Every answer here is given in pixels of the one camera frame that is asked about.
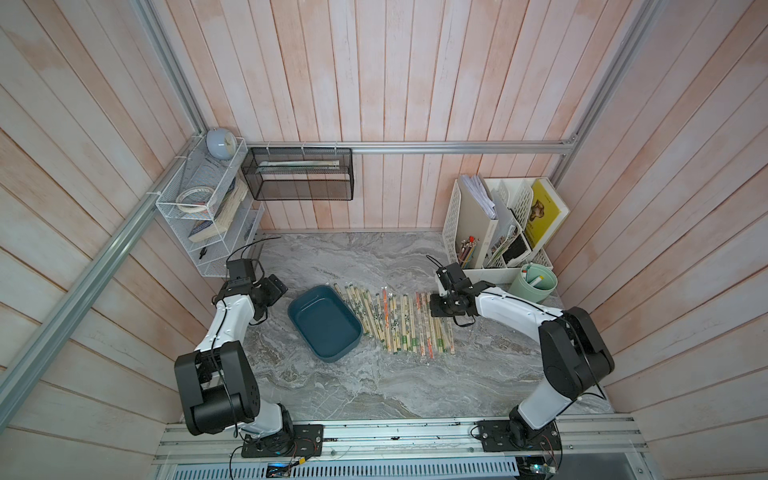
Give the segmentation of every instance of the metal extrusion beam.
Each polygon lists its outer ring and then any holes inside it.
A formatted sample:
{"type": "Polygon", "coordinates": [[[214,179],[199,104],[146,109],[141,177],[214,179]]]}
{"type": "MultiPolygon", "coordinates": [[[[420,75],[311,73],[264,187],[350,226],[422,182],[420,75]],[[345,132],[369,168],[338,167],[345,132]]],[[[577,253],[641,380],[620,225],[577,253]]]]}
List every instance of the metal extrusion beam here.
{"type": "Polygon", "coordinates": [[[134,5],[139,19],[144,23],[145,31],[150,43],[157,52],[157,56],[163,62],[168,78],[171,84],[174,86],[174,90],[179,96],[182,107],[187,112],[192,125],[197,129],[197,133],[201,134],[208,130],[203,114],[200,112],[200,107],[194,99],[192,89],[187,83],[187,78],[181,71],[176,55],[173,48],[168,43],[165,30],[157,17],[154,5],[151,0],[133,0],[131,3],[134,5]]]}
{"type": "MultiPolygon", "coordinates": [[[[400,420],[330,420],[322,423],[323,454],[316,461],[393,458],[492,457],[469,433],[478,420],[507,417],[400,420]]],[[[558,417],[563,453],[647,452],[647,445],[630,415],[561,415],[558,417]]],[[[183,424],[169,425],[153,463],[185,465],[228,462],[242,445],[231,430],[216,435],[191,435],[183,424]]],[[[507,455],[541,455],[541,452],[507,452],[507,455]]],[[[234,462],[252,462],[236,456],[234,462]]]]}
{"type": "Polygon", "coordinates": [[[248,147],[351,148],[354,154],[569,154],[564,141],[270,141],[248,142],[248,147]]]}
{"type": "Polygon", "coordinates": [[[565,157],[560,159],[552,173],[550,180],[556,187],[559,186],[565,172],[571,166],[571,162],[584,144],[584,139],[588,137],[594,128],[600,114],[605,110],[621,80],[627,74],[627,70],[629,70],[635,57],[637,57],[640,47],[647,40],[648,34],[653,30],[654,23],[667,3],[668,0],[645,0],[640,13],[621,42],[619,52],[611,62],[611,66],[603,77],[592,102],[589,104],[587,112],[576,127],[576,133],[572,138],[574,142],[573,150],[566,153],[565,157]]]}
{"type": "MultiPolygon", "coordinates": [[[[187,142],[182,152],[186,152],[190,145],[191,140],[187,142]]],[[[182,161],[184,161],[182,157],[177,158],[154,184],[151,192],[162,190],[182,161]]],[[[13,415],[21,408],[45,370],[54,361],[154,219],[157,212],[156,199],[157,196],[154,193],[147,193],[141,198],[117,233],[86,267],[72,288],[59,300],[8,369],[0,376],[0,433],[5,430],[13,415]]]]}

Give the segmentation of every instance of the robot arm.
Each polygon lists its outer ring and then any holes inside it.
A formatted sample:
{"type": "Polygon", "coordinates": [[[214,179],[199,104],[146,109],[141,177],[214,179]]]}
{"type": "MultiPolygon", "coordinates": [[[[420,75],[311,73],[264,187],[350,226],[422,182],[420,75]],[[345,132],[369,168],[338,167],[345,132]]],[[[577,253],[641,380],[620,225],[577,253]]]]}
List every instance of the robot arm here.
{"type": "Polygon", "coordinates": [[[433,316],[480,315],[510,326],[541,344],[545,378],[509,413],[514,445],[528,445],[576,398],[614,369],[614,360],[589,314],[560,310],[475,284],[457,263],[437,270],[440,293],[430,298],[433,316]]]}
{"type": "Polygon", "coordinates": [[[218,433],[242,423],[255,439],[273,437],[273,445],[293,437],[288,411],[264,402],[241,342],[248,324],[266,314],[287,288],[276,276],[254,281],[250,260],[227,263],[231,280],[215,297],[216,316],[194,352],[180,356],[174,365],[184,410],[193,435],[218,433]],[[218,376],[219,382],[211,380],[218,376]]]}

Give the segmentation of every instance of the marble tabletop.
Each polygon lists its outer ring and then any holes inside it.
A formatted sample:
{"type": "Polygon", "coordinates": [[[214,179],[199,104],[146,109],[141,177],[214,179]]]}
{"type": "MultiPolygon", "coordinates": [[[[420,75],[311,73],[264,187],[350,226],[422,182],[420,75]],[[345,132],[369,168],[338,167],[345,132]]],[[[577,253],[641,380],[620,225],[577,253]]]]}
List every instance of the marble tabletop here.
{"type": "MultiPolygon", "coordinates": [[[[431,254],[445,262],[435,232],[292,233],[265,242],[260,260],[288,292],[270,318],[249,327],[243,348],[262,397],[281,402],[295,421],[507,415],[544,378],[538,344],[490,319],[453,326],[455,355],[434,359],[387,353],[377,339],[334,363],[317,359],[287,315],[309,288],[338,283],[391,293],[436,291],[431,254]]],[[[548,302],[560,306],[557,297],[548,302]]],[[[611,412],[587,396],[568,413],[611,412]]]]}

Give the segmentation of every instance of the blue plastic tray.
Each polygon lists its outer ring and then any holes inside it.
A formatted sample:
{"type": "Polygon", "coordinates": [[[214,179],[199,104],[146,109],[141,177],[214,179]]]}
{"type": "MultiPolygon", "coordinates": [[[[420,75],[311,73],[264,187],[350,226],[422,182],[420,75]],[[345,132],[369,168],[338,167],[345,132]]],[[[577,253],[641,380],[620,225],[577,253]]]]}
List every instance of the blue plastic tray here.
{"type": "Polygon", "coordinates": [[[335,362],[357,346],[362,325],[333,289],[320,285],[288,306],[288,316],[324,362],[335,362]]]}

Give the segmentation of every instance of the ventilation grille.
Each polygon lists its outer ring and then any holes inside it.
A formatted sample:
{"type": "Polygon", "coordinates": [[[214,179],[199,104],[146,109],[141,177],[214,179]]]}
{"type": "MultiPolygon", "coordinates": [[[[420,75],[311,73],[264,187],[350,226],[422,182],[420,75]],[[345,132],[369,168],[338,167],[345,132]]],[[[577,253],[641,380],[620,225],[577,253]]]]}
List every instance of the ventilation grille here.
{"type": "MultiPolygon", "coordinates": [[[[266,478],[265,462],[236,463],[232,475],[236,480],[266,478]]],[[[491,458],[436,458],[402,460],[349,460],[307,462],[291,470],[291,478],[375,478],[404,477],[421,480],[450,478],[508,478],[518,476],[515,457],[491,458]]],[[[230,477],[226,463],[208,465],[179,465],[173,480],[227,479],[230,477]]]]}

